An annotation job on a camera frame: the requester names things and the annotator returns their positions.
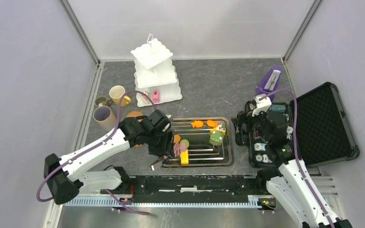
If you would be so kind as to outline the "strawberry triangle cake slice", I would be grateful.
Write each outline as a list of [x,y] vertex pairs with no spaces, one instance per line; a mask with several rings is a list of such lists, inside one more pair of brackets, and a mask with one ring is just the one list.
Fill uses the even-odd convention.
[[143,91],[144,95],[141,95],[142,97],[142,100],[143,102],[146,104],[146,105],[150,105],[151,102],[150,102],[150,93],[148,91]]

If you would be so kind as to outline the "pink cake slice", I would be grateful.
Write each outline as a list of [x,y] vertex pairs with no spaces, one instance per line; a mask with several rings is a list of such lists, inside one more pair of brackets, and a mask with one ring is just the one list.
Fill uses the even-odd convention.
[[160,92],[158,90],[155,90],[153,92],[152,101],[157,104],[160,102]]

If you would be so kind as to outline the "yellow layered cake slice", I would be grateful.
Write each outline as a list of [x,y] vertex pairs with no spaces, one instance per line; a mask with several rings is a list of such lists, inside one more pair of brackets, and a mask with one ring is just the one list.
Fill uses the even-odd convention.
[[180,163],[181,165],[188,165],[189,164],[189,151],[185,150],[180,154]]

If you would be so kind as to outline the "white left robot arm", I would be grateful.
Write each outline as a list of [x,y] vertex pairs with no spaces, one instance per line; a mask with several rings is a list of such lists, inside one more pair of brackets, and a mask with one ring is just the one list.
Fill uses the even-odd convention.
[[87,146],[63,155],[50,154],[44,161],[44,180],[37,191],[37,200],[43,202],[40,192],[48,186],[51,200],[57,205],[65,204],[82,192],[116,190],[126,193],[130,180],[121,168],[109,171],[90,169],[107,158],[133,148],[148,145],[149,154],[159,158],[173,156],[171,120],[160,110],[149,116],[126,117],[108,133]]

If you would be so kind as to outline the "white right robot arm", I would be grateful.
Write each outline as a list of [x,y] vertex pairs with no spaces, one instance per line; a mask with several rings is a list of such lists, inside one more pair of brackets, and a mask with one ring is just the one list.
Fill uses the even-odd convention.
[[296,131],[288,111],[248,101],[233,118],[236,144],[249,150],[249,162],[260,168],[255,186],[270,193],[300,228],[350,228],[325,201],[298,154]]

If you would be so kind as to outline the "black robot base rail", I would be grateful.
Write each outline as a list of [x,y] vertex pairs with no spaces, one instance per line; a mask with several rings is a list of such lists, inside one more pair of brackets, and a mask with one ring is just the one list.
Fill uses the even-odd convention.
[[111,193],[129,194],[133,203],[244,203],[248,196],[269,194],[246,175],[137,175]]

